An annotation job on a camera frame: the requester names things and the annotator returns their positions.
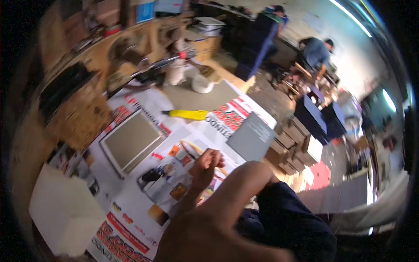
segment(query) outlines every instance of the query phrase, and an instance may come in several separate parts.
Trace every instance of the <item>white wall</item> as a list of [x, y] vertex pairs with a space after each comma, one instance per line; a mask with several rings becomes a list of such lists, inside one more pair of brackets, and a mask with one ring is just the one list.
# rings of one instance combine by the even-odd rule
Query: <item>white wall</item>
[[[222, 4], [247, 6], [258, 13], [270, 5], [282, 5], [290, 21], [282, 35], [290, 41], [314, 36], [331, 38], [335, 45], [331, 61], [338, 67], [339, 87], [347, 89], [357, 99], [370, 91], [367, 83], [374, 78], [388, 77], [388, 72], [378, 51], [364, 31], [342, 10], [329, 0], [218, 0]], [[317, 32], [304, 20], [310, 12], [319, 17], [323, 30]]]

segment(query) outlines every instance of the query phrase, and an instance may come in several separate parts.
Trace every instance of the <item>dark pants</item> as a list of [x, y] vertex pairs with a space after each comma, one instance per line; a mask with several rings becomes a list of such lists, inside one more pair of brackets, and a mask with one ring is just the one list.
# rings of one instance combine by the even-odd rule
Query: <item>dark pants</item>
[[337, 241], [323, 220], [284, 182], [257, 196], [259, 211], [246, 209], [235, 230], [254, 242], [290, 249], [299, 261], [334, 261]]
[[264, 62], [269, 62], [269, 60], [277, 53], [278, 48], [274, 45], [274, 43], [271, 41], [270, 46], [268, 48], [268, 51], [266, 52]]

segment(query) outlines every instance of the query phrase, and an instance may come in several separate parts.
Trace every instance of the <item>fluorescent light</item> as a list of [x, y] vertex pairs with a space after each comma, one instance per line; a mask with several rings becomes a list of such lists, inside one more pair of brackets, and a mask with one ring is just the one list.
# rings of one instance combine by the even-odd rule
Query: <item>fluorescent light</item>
[[356, 19], [348, 10], [346, 10], [343, 6], [341, 6], [338, 2], [336, 2], [335, 0], [329, 0], [330, 2], [332, 2], [333, 4], [335, 4], [337, 7], [340, 8], [340, 10], [344, 11], [345, 14], [349, 15], [350, 18], [352, 18], [353, 21], [355, 21], [355, 23], [357, 23], [357, 25], [360, 26], [360, 28], [369, 36], [372, 37], [371, 34], [368, 32], [368, 30], [358, 21], [358, 19]]
[[387, 94], [387, 91], [385, 89], [383, 89], [383, 95], [388, 106], [395, 112], [396, 106], [394, 105], [393, 101], [391, 100], [390, 96]]

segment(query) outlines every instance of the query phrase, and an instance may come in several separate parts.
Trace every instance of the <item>fingers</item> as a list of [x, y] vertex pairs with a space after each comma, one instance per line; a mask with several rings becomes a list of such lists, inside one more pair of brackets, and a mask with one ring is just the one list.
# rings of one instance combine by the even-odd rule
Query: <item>fingers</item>
[[201, 155], [201, 158], [206, 159], [208, 156], [212, 155], [214, 151], [215, 150], [212, 148], [207, 148], [207, 150], [205, 150], [205, 152]]
[[221, 160], [221, 157], [222, 157], [221, 152], [219, 150], [214, 150], [211, 165], [210, 165], [211, 169], [215, 169], [218, 166]]
[[217, 164], [217, 167], [219, 167], [219, 168], [223, 168], [223, 167], [225, 167], [225, 163], [224, 163], [224, 157], [221, 155], [221, 158], [220, 158], [220, 161], [218, 162], [218, 164]]

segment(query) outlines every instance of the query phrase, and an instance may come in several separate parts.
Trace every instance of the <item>blue jeans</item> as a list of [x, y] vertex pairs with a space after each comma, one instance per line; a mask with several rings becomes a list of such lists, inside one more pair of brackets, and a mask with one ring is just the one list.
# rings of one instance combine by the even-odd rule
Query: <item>blue jeans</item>
[[268, 51], [266, 52], [264, 62], [267, 62], [268, 59], [270, 59], [272, 56], [276, 54], [277, 51], [278, 51], [278, 48], [274, 45], [273, 41], [271, 40], [269, 42], [269, 47], [268, 47]]

